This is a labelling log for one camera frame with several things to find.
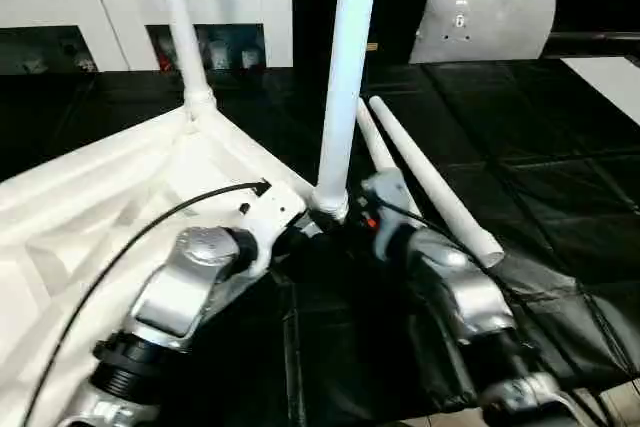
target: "white pvc pipe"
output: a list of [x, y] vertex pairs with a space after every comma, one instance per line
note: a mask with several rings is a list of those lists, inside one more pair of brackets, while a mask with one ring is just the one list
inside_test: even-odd
[[453, 235], [485, 266], [492, 267], [500, 262], [504, 258], [500, 244], [473, 218], [382, 99], [372, 97], [369, 105]]
[[347, 173], [373, 0], [338, 0], [318, 185], [318, 209], [347, 214]]
[[196, 32], [191, 23], [186, 0], [166, 0], [171, 18], [171, 37], [178, 55], [184, 82], [185, 108], [192, 118], [216, 108], [213, 91], [207, 83], [198, 48]]
[[[387, 144], [384, 143], [384, 139], [382, 138], [378, 127], [376, 127], [376, 124], [362, 99], [358, 101], [356, 119], [358, 120], [360, 132], [362, 132], [364, 142], [367, 144], [369, 155], [371, 155], [371, 160], [373, 161], [373, 165], [376, 170], [378, 172], [382, 172], [387, 169], [397, 169], [398, 166], [394, 162], [391, 152], [389, 152], [389, 149], [387, 148]], [[409, 211], [416, 215], [422, 215], [408, 188], [407, 192], [409, 195]]]

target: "black cloth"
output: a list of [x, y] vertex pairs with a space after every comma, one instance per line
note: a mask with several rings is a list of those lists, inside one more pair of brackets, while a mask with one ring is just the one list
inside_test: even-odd
[[[315, 182], [326, 86], [277, 69], [212, 80], [230, 119]], [[2, 179], [181, 97], [160, 73], [0, 86]], [[514, 304], [520, 325], [563, 386], [638, 376], [640, 128], [558, 61], [371, 68], [363, 95], [374, 94], [505, 247], [493, 271], [526, 301]], [[359, 135], [351, 167], [352, 188], [373, 173]], [[451, 376], [450, 342], [406, 305], [397, 269], [352, 240], [304, 244], [200, 332], [160, 423], [331, 426], [473, 405]]]

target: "black tablecloth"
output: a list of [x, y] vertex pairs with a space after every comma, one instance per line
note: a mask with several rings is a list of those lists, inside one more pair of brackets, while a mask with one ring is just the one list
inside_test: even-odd
[[[315, 182], [325, 86], [289, 70], [211, 80], [229, 118]], [[181, 97], [179, 79], [159, 73], [1, 77], [0, 89], [2, 179]], [[363, 95], [374, 94], [505, 247], [494, 272], [525, 299], [520, 324], [563, 385], [637, 376], [639, 127], [557, 61], [380, 68], [365, 74]], [[357, 135], [351, 185], [372, 173]], [[348, 245], [316, 237], [207, 326], [163, 421], [343, 425], [473, 404], [448, 380], [438, 336], [410, 342], [393, 266]]]

